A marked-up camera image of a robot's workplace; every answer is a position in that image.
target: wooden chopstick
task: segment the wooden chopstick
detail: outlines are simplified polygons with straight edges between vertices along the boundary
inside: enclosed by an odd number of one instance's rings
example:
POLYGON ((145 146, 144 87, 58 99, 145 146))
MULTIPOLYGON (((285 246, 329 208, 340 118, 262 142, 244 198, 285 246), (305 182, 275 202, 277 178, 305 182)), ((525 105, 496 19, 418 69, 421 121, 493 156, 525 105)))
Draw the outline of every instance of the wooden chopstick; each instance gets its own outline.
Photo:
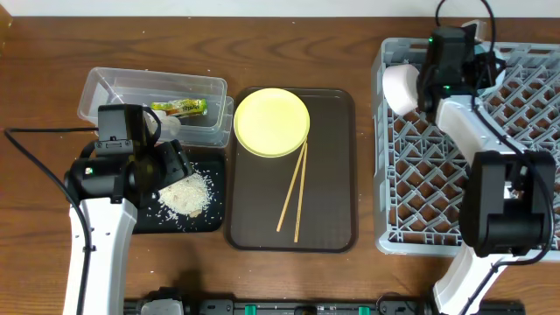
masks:
POLYGON ((296 169, 294 170, 294 175, 291 177, 290 188, 288 189, 288 194, 286 195, 286 201, 283 203, 282 214, 280 214, 280 221, 278 222, 277 232, 280 232, 282 223, 284 223, 284 216, 286 215, 286 210, 288 209, 288 203, 290 202, 291 190, 294 188, 294 183, 298 177, 299 164, 301 163, 301 157, 304 155, 305 147, 307 146, 307 139, 305 139, 304 144, 301 146, 301 151, 299 152, 299 157, 297 158, 296 169))
POLYGON ((301 183, 299 183, 299 202, 297 203, 297 219, 296 219, 296 235, 294 242, 298 242, 299 237, 299 219, 301 218, 301 204, 304 198, 304 183, 305 183, 305 165, 307 164, 307 143, 305 143, 304 151, 304 164, 301 167, 301 183))

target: grey dish rack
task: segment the grey dish rack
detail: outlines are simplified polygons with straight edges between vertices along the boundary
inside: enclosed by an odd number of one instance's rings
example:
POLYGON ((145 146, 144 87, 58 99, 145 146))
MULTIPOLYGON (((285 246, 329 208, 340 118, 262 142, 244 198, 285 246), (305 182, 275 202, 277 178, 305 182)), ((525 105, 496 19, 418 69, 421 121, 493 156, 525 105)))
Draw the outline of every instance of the grey dish rack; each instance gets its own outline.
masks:
MULTIPOLYGON (((427 39, 387 38, 371 68, 375 129, 374 237, 386 254, 455 256, 462 242, 459 209, 467 163, 455 143, 424 113, 394 114, 383 97, 387 67, 424 62, 427 39)), ((530 150, 550 151, 560 166, 560 45, 496 43, 507 60, 502 86, 486 110, 530 150)), ((554 208, 560 219, 560 169, 554 208)), ((560 228, 545 257, 560 261, 560 228)))

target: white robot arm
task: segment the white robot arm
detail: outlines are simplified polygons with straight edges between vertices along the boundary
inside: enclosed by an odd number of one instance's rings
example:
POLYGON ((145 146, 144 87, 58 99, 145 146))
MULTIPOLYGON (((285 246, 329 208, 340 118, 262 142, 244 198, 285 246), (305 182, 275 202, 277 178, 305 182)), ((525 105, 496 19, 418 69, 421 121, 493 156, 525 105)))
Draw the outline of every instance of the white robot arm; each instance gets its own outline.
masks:
POLYGON ((66 189, 74 202, 80 202, 77 211, 85 218, 91 240, 86 260, 84 227, 71 207, 73 239, 65 315, 123 314, 126 263, 137 209, 156 201, 160 189, 193 174, 177 140, 155 145, 161 122, 150 109, 100 106, 98 116, 99 141, 84 148, 65 175, 66 189), (144 111, 157 122, 154 135, 148 131, 144 111), (96 156, 90 157, 93 150, 96 156))
POLYGON ((461 249, 433 286, 430 305, 423 314, 477 313, 484 294, 505 269, 495 268, 496 263, 517 261, 553 233, 546 207, 550 201, 544 193, 534 193, 535 177, 523 170, 518 155, 523 152, 544 174, 550 194, 554 178, 547 172, 554 174, 554 160, 550 154, 525 151, 482 108, 480 98, 474 98, 475 82, 486 70, 480 65, 486 63, 490 69, 496 65, 495 72, 486 73, 493 79, 486 78, 485 88, 499 86, 504 73, 500 73, 503 62, 494 61, 493 54, 474 54, 476 30, 469 30, 471 26, 436 29, 421 72, 402 65, 388 67, 383 75, 383 92, 391 109, 398 115, 417 108, 427 112, 458 146, 472 170, 459 213, 461 249), (507 138, 516 150, 501 138, 507 138), (512 186, 523 190, 525 200, 510 194, 512 186), (528 202, 530 198, 539 198, 541 203, 528 202))
MULTIPOLYGON (((86 199, 80 209, 91 227, 91 241, 95 246, 89 260, 83 314, 123 314, 126 263, 130 237, 137 222, 137 208, 124 199, 121 204, 111 198, 86 199)), ((84 263, 84 234, 78 216, 70 209, 72 225, 72 254, 64 314, 76 314, 84 263)))

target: black mount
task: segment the black mount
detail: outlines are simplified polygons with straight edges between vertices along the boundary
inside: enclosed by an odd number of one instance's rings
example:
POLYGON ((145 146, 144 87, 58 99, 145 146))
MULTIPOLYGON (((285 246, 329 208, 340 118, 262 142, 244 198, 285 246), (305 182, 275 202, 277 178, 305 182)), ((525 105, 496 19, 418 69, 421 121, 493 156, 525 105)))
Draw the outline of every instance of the black mount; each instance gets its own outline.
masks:
MULTIPOLYGON (((556 164, 548 152, 523 153, 553 194, 556 164)), ((550 216, 536 178, 516 155, 477 152, 459 212, 461 236, 479 257, 489 254, 524 256, 549 239, 550 216), (516 197, 503 198, 510 186, 516 197)))
POLYGON ((159 198, 158 191, 193 174, 177 140, 155 146, 161 122, 149 108, 140 105, 99 107, 99 141, 87 145, 66 172, 65 184, 74 201, 110 197, 123 198, 142 207, 159 198), (150 136, 144 112, 158 126, 150 136), (90 157, 95 151, 96 157, 90 157))
POLYGON ((474 53, 476 24, 464 27, 441 26, 429 39, 426 61, 416 80, 418 107, 433 121, 439 101, 452 95, 471 95, 477 80, 490 66, 490 75, 482 78, 479 88, 490 88, 505 69, 506 62, 494 52, 474 53))

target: wooden table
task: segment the wooden table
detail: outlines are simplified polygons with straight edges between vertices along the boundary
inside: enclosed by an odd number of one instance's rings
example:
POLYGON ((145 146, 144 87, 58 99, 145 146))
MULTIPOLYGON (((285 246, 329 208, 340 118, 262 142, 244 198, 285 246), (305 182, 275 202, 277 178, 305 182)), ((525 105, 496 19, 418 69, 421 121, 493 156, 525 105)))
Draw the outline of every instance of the wooden table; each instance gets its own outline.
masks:
MULTIPOLYGON (((464 20, 445 20, 460 25, 464 20)), ((450 259, 384 255, 374 244, 370 67, 388 37, 429 36, 432 18, 17 17, 0 58, 1 127, 88 126, 76 109, 93 67, 224 78, 251 86, 341 88, 356 103, 360 237, 346 254, 241 252, 210 234, 135 235, 126 296, 159 286, 238 298, 418 296, 450 259)), ((500 19, 499 41, 557 43, 560 20, 500 19)), ((60 177, 95 136, 18 135, 60 177)), ((0 136, 0 313, 61 313, 70 258, 68 204, 0 136)), ((529 314, 560 308, 554 263, 508 269, 488 298, 521 299, 529 314)))

